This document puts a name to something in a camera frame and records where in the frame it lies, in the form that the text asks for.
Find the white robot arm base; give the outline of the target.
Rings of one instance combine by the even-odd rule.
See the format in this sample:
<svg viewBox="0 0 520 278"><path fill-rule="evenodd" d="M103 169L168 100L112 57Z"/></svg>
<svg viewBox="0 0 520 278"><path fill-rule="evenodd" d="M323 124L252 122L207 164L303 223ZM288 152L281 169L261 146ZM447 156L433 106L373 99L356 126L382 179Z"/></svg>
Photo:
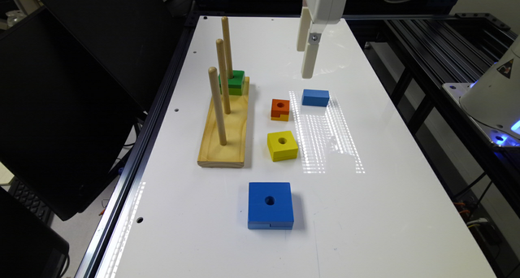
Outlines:
<svg viewBox="0 0 520 278"><path fill-rule="evenodd" d="M492 148L519 149L519 40L477 81L443 89Z"/></svg>

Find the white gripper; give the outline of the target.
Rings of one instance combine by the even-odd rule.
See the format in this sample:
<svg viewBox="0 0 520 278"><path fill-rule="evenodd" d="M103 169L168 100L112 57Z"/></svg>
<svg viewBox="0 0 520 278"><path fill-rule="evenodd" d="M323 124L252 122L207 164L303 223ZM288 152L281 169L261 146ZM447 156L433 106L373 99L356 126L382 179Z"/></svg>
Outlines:
<svg viewBox="0 0 520 278"><path fill-rule="evenodd" d="M319 51L323 26L318 31L312 30L313 24L336 24L345 9L346 0L305 0L307 7L302 7L297 35L297 51L304 52L301 65L301 77L310 79Z"/></svg>

